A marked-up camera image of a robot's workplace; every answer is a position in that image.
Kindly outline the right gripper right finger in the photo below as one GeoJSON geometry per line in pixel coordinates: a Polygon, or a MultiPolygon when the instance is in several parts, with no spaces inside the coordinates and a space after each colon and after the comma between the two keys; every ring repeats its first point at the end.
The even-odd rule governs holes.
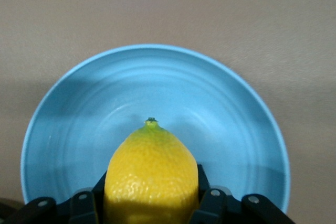
{"type": "Polygon", "coordinates": [[[212,188],[201,164],[198,164],[200,205],[189,223],[294,223],[272,201],[260,194],[237,200],[226,187],[212,188]]]}

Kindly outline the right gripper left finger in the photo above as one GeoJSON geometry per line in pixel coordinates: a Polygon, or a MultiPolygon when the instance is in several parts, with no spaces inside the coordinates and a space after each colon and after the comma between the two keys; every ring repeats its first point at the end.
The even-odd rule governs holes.
{"type": "Polygon", "coordinates": [[[81,190],[57,204],[51,197],[39,197],[14,208],[2,203],[2,223],[103,223],[103,194],[106,174],[91,190],[81,190]]]}

